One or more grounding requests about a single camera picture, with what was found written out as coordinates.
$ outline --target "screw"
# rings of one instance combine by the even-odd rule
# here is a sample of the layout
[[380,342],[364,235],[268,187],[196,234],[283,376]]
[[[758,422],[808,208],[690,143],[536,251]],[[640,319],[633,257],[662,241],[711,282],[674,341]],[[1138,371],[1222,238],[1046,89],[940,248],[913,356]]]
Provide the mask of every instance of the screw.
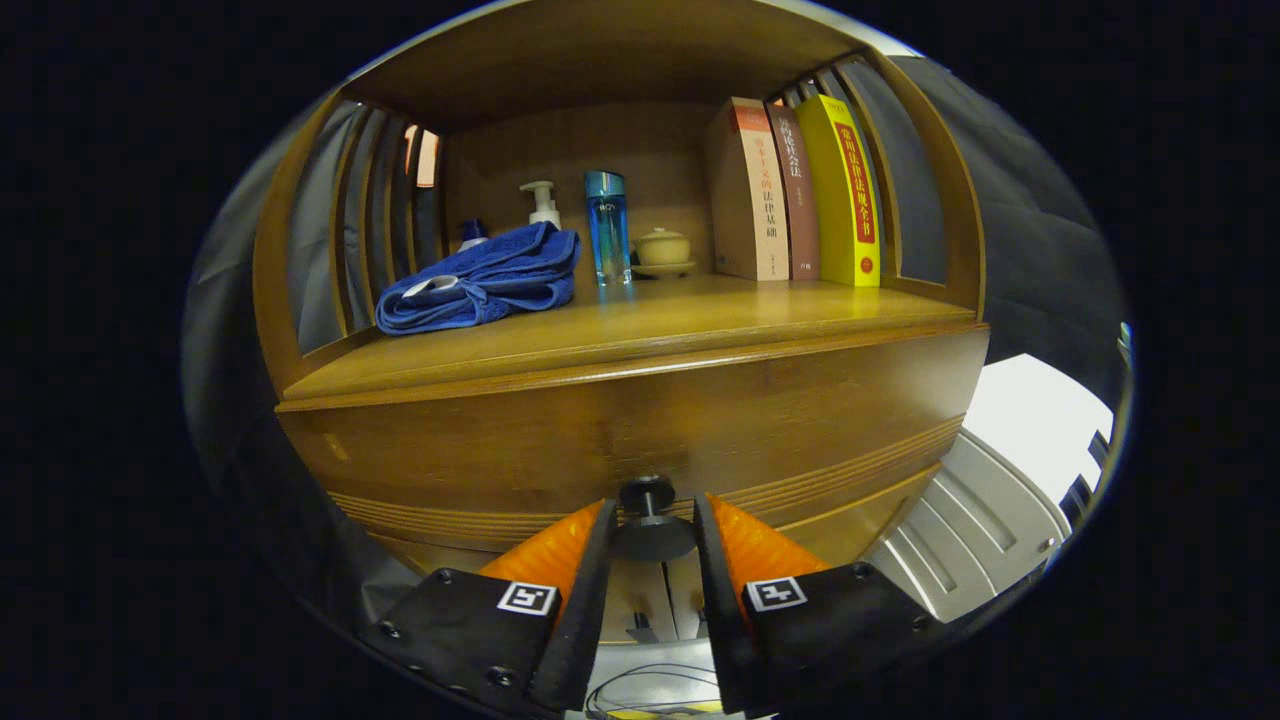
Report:
[[503,688],[509,688],[511,685],[513,685],[516,683],[516,674],[511,669],[502,667],[502,666],[498,666],[498,665],[494,665],[493,667],[490,667],[489,671],[485,673],[484,676],[490,683],[493,683],[495,685],[499,685],[499,687],[503,687]]

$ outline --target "orange gripper pad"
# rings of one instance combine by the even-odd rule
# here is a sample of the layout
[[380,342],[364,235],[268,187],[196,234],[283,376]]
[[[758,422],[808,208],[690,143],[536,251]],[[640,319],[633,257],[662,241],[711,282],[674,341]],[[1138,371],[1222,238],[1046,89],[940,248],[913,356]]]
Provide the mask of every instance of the orange gripper pad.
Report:
[[563,614],[568,596],[573,591],[577,565],[582,560],[586,541],[595,525],[595,516],[599,515],[603,505],[604,501],[598,500],[561,518],[550,527],[494,559],[477,574],[499,580],[556,585],[561,591],[561,612]]
[[800,543],[774,530],[754,515],[739,510],[712,493],[707,493],[716,524],[719,527],[721,543],[724,546],[724,560],[728,564],[728,578],[737,594],[739,607],[746,616],[742,605],[742,588],[746,583],[806,575],[831,569]]

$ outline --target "saucer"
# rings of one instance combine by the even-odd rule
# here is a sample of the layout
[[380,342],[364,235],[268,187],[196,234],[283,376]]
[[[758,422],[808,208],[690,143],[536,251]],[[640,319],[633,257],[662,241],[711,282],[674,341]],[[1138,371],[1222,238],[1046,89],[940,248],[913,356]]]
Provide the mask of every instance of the saucer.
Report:
[[692,270],[696,264],[696,261],[690,260],[687,263],[671,263],[669,265],[631,265],[631,270],[652,278],[678,278]]

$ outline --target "brown book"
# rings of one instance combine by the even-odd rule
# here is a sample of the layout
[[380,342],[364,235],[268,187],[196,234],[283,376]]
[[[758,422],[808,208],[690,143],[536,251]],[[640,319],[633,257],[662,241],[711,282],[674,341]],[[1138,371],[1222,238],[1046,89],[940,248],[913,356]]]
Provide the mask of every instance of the brown book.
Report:
[[818,210],[813,200],[809,152],[804,147],[796,111],[786,105],[769,105],[773,143],[782,165],[782,187],[787,197],[787,237],[791,241],[791,279],[815,281],[819,272]]
[[707,126],[705,149],[716,272],[787,279],[786,191],[764,102],[731,97]]

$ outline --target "shelf board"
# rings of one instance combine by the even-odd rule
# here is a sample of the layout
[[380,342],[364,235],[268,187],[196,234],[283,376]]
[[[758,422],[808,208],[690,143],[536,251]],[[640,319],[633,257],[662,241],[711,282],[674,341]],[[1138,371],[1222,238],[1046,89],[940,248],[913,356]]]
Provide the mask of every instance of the shelf board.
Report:
[[755,0],[530,0],[425,35],[346,94],[449,135],[573,105],[765,99],[863,45]]
[[540,370],[973,323],[974,311],[888,288],[728,275],[636,281],[475,328],[379,337],[284,391],[287,405]]

